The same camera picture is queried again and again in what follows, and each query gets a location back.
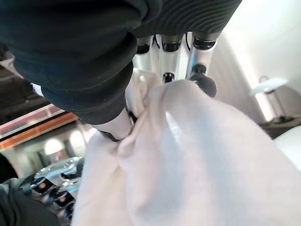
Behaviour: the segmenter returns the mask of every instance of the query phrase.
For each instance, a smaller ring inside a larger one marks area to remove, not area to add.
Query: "table lamp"
[[[251,90],[250,92],[250,96],[254,97],[256,94],[258,93],[265,93],[269,99],[271,99],[271,97],[274,95],[274,101],[277,102],[279,108],[277,109],[275,107],[275,103],[273,103],[273,101],[271,101],[271,105],[274,109],[274,111],[280,112],[280,116],[276,117],[272,120],[273,123],[284,123],[284,122],[288,122],[293,120],[293,117],[291,116],[286,116],[285,115],[285,110],[284,107],[282,106],[280,99],[277,95],[277,93],[275,92],[275,90],[283,85],[285,85],[286,83],[288,83],[287,79],[282,79],[282,78],[273,78],[273,79],[269,79],[266,76],[262,76],[260,78],[260,80],[262,78],[267,78],[266,81],[261,82],[258,86],[256,86],[254,89]]]

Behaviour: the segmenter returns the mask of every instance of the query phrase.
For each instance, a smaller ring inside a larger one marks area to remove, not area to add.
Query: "white chair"
[[[301,171],[301,126],[290,129],[274,139],[276,146]]]

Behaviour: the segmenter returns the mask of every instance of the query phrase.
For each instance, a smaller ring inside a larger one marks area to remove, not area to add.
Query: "wall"
[[[223,32],[250,87],[263,75],[289,80],[277,90],[288,114],[301,113],[300,9],[299,0],[243,0]]]

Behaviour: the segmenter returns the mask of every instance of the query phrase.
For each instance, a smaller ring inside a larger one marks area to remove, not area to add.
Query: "orange trim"
[[[14,147],[22,142],[38,137],[41,134],[44,134],[48,131],[51,131],[55,128],[63,126],[77,119],[78,119],[77,116],[72,113],[64,114],[56,119],[45,122],[44,124],[41,124],[37,127],[24,131],[23,133],[20,133],[18,135],[15,135],[9,139],[0,142],[0,149]]]

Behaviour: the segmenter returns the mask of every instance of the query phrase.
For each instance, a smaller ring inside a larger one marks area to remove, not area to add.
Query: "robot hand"
[[[71,223],[84,161],[84,158],[73,157],[41,169],[26,192],[28,197],[42,202],[55,213],[62,226]]]

